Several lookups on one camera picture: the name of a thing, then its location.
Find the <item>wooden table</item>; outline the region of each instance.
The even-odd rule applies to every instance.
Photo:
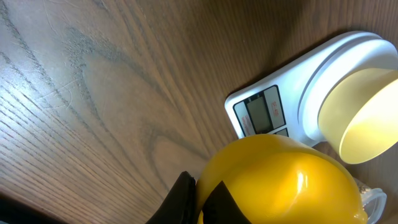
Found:
[[[69,223],[144,223],[236,135],[225,98],[398,1],[0,0],[0,189]],[[335,156],[329,145],[317,146]],[[349,171],[388,195],[397,147]]]

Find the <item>white kitchen scale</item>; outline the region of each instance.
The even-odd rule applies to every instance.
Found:
[[[281,134],[308,146],[324,137],[318,115],[345,77],[365,68],[398,69],[396,48],[369,32],[341,34],[230,95],[225,109],[239,138]]]

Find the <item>scale display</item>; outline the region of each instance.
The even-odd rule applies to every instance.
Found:
[[[269,133],[286,124],[276,85],[234,105],[245,136]]]

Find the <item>yellow plastic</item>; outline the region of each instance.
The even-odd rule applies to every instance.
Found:
[[[197,182],[198,223],[223,181],[251,223],[366,223],[354,179],[334,159],[288,137],[259,134],[231,143]]]
[[[318,123],[343,161],[358,164],[380,155],[398,141],[398,71],[351,74],[326,98]]]

